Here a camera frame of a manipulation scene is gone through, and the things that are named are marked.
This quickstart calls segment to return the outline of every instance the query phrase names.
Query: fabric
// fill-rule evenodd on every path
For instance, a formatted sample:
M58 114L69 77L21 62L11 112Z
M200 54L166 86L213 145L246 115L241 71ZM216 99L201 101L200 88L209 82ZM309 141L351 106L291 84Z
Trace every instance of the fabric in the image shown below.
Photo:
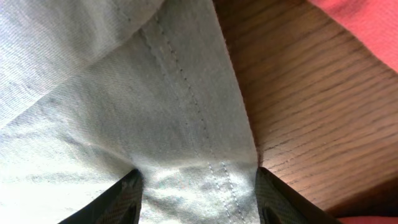
M259 223L210 0L1 3L0 223L56 223L130 170L140 223Z
M398 72L398 1L310 0Z

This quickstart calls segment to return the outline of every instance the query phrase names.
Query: garment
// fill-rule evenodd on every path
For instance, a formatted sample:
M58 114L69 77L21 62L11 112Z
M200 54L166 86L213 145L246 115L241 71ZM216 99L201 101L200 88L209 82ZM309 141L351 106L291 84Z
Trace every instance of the garment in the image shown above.
M3 1L0 223L56 223L130 170L140 223L259 223L210 0Z
M398 72L398 1L310 0Z

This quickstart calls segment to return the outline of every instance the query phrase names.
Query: wood grain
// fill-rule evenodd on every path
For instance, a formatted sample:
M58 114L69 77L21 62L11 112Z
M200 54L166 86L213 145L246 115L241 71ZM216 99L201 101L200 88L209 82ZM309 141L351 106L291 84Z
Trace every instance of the wood grain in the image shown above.
M396 213L397 74L308 2L215 6L262 165L333 215Z

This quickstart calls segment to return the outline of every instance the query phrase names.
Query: red fabric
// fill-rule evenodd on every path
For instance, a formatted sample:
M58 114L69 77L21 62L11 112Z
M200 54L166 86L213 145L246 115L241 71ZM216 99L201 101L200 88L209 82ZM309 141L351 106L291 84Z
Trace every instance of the red fabric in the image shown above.
M310 0L398 72L398 0Z
M344 224L398 224L398 218L387 217L349 217L340 218Z

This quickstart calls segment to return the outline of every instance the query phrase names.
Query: wooden table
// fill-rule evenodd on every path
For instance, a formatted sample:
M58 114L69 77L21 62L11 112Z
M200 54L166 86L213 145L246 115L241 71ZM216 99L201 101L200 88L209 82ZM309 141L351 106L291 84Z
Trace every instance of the wooden table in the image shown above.
M215 6L262 165L332 215L398 215L398 75L308 2Z

